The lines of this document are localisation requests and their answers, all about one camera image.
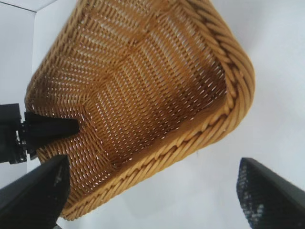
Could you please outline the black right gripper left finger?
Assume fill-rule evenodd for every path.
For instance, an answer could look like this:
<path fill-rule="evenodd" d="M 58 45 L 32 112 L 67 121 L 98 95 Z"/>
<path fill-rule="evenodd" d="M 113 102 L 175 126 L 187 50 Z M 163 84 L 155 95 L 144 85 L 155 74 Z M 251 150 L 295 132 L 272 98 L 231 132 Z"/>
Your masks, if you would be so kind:
<path fill-rule="evenodd" d="M 70 192 L 69 160 L 53 157 L 0 190 L 2 229 L 57 229 Z"/>

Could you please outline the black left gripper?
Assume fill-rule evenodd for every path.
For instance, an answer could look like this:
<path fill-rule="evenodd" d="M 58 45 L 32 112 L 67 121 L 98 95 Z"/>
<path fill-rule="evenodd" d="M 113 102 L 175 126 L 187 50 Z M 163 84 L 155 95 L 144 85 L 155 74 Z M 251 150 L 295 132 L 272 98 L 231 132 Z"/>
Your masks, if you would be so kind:
<path fill-rule="evenodd" d="M 30 159 L 37 157 L 37 150 L 56 140 L 79 133 L 80 126 L 76 119 L 54 118 L 24 113 L 24 141 Z M 0 106 L 0 162 L 19 164 L 27 161 L 23 147 L 22 124 L 19 104 Z"/>

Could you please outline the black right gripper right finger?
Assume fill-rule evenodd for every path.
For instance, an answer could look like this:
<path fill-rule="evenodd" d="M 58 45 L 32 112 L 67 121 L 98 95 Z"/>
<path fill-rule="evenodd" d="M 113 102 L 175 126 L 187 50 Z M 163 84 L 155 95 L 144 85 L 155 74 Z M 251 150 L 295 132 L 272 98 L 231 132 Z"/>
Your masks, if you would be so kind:
<path fill-rule="evenodd" d="M 305 227 L 305 192 L 253 158 L 241 158 L 236 193 L 252 229 Z"/>

